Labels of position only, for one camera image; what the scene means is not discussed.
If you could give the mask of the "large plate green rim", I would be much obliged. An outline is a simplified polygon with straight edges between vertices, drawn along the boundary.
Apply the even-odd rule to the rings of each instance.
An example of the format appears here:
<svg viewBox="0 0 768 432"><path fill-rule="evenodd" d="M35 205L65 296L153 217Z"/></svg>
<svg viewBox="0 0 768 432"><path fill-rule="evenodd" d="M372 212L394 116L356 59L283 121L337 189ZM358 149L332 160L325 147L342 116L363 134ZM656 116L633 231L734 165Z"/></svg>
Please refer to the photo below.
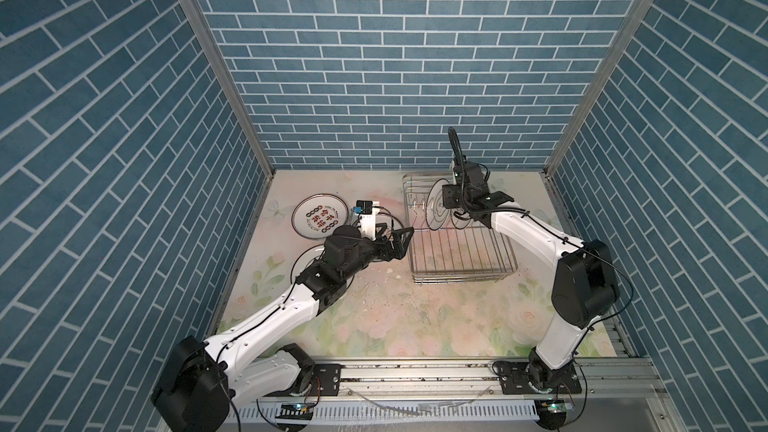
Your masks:
<svg viewBox="0 0 768 432"><path fill-rule="evenodd" d="M349 207L337 195L321 193L301 201L293 210L291 225L301 237L322 240L345 225L349 219Z"/></svg>

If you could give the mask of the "white plate green clover emblem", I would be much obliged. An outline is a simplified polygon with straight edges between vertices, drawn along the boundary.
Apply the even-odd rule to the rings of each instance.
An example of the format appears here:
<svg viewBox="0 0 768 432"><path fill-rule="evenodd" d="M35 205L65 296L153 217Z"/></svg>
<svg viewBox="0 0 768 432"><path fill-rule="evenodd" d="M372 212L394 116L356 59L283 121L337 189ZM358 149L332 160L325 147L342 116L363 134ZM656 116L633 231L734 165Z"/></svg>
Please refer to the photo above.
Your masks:
<svg viewBox="0 0 768 432"><path fill-rule="evenodd" d="M317 245L304 251L294 262L290 272L290 284L296 283L296 280L302 281L303 278L314 276L320 271L318 265L315 265L324 252L323 245Z"/></svg>

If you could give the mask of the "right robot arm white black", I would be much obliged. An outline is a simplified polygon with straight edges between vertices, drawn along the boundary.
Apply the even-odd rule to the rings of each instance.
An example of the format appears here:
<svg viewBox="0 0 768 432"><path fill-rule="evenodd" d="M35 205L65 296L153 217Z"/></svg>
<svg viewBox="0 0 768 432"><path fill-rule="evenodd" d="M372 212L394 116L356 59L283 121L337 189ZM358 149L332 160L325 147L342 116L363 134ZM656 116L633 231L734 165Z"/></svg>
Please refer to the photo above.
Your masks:
<svg viewBox="0 0 768 432"><path fill-rule="evenodd" d="M490 170L466 158L453 127L448 137L453 179L442 187L443 206L510 238L550 269L554 315L529 354L526 374L534 390L552 392L573 375L577 349L588 332L613 316L610 309L620 298L620 271L607 244L552 228L508 194L492 192Z"/></svg>

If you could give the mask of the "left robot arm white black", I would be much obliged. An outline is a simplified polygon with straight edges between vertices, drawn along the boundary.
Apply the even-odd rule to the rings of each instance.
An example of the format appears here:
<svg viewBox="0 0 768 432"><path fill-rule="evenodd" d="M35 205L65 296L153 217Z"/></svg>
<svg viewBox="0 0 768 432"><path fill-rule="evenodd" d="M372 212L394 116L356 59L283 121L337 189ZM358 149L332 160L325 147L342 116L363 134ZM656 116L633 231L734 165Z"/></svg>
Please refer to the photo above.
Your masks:
<svg viewBox="0 0 768 432"><path fill-rule="evenodd" d="M311 381L313 359L296 344L267 358L262 353L331 307L358 272L374 262L404 258L413 234L406 227L367 238L355 226L341 226L280 297L222 333L178 342L151 395L167 426L216 431L241 405L274 392L302 393Z"/></svg>

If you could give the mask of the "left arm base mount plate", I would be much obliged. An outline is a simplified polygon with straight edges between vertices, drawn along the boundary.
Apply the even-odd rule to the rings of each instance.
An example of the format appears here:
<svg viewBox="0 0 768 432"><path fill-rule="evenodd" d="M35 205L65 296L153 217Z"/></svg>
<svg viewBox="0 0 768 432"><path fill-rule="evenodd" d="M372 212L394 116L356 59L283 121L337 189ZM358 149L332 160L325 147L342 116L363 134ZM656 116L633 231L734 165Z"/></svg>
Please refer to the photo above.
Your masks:
<svg viewBox="0 0 768 432"><path fill-rule="evenodd" d="M310 397L336 397L339 395L341 383L340 363L316 363L310 380Z"/></svg>

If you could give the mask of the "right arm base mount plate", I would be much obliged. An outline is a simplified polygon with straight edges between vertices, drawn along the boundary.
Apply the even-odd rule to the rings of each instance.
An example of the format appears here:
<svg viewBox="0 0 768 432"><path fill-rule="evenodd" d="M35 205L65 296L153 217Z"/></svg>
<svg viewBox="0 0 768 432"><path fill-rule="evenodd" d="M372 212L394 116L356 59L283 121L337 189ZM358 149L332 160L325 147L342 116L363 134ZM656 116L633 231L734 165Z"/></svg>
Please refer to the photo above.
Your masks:
<svg viewBox="0 0 768 432"><path fill-rule="evenodd" d="M572 362L560 369L550 369L545 364L496 361L492 364L504 395L583 392L580 376Z"/></svg>

